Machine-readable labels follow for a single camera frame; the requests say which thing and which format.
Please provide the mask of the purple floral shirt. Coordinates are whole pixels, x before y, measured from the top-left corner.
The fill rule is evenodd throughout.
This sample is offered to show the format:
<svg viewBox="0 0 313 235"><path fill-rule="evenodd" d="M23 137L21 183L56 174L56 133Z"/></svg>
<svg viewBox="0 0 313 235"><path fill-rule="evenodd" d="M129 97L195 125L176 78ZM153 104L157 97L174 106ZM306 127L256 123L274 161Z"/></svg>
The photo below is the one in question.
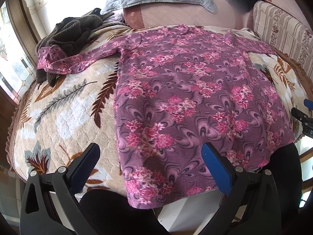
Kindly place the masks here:
<svg viewBox="0 0 313 235"><path fill-rule="evenodd" d="M274 54L231 31L177 25L73 56L42 47L38 67L74 74L120 54L113 103L119 161L129 204L153 209L216 187L201 156L207 142L247 170L293 142L282 100L251 52Z"/></svg>

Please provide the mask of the cream leaf-pattern blanket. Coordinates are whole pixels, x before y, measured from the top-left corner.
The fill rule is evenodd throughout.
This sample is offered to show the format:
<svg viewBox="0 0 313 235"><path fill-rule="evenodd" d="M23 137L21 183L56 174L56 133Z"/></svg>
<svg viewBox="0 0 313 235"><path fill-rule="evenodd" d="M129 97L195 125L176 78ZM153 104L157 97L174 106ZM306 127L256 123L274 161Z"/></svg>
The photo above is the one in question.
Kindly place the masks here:
<svg viewBox="0 0 313 235"><path fill-rule="evenodd" d="M121 36L158 28L162 27L109 28L81 53ZM222 34L231 31L238 37L260 41L249 30L197 28ZM248 56L280 96L291 122L293 141L297 140L302 126L292 117L291 109L309 112L304 101L312 96L310 79L299 66L287 62L285 54L275 50L272 55L251 52ZM109 189L127 197L117 151L113 108L119 60L120 54L116 53L95 61L80 73L60 74L53 87L38 83L30 86L13 117L6 146L10 165L23 180L27 180L33 171L47 174L61 166L67 167L90 143L97 143L100 159L83 191Z"/></svg>

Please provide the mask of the striped floral cushion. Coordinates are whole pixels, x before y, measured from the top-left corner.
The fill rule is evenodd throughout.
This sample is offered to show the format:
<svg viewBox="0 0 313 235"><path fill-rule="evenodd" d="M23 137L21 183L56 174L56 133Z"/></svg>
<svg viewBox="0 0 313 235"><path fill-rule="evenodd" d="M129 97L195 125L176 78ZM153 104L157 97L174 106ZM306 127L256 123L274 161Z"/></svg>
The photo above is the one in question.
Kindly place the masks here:
<svg viewBox="0 0 313 235"><path fill-rule="evenodd" d="M312 30L284 10L263 1L253 8L253 31L298 62L312 78Z"/></svg>

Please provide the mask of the dark grey knitted garment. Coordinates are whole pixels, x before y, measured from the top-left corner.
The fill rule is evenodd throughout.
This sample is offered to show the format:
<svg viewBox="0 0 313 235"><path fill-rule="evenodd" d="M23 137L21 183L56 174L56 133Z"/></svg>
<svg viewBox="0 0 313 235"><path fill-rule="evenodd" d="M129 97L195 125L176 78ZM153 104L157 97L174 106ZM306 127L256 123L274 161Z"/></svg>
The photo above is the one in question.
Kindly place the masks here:
<svg viewBox="0 0 313 235"><path fill-rule="evenodd" d="M43 47L58 45L67 56L78 54L88 43L89 36L102 28L119 24L119 21L109 21L114 15L109 12L100 14L100 9L95 8L88 15L80 18L68 17L57 23L52 32L42 38L35 48L36 56L39 57L39 50Z"/></svg>

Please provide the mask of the wooden window frame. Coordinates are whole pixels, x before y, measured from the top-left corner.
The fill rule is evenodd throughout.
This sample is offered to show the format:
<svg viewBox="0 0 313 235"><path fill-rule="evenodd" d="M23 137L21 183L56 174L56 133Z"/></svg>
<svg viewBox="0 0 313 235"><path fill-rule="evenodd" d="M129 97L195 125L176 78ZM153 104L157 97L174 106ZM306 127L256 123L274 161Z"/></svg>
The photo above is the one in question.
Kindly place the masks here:
<svg viewBox="0 0 313 235"><path fill-rule="evenodd" d="M24 0L5 0L1 5L1 106L9 113L36 77L34 48L39 35Z"/></svg>

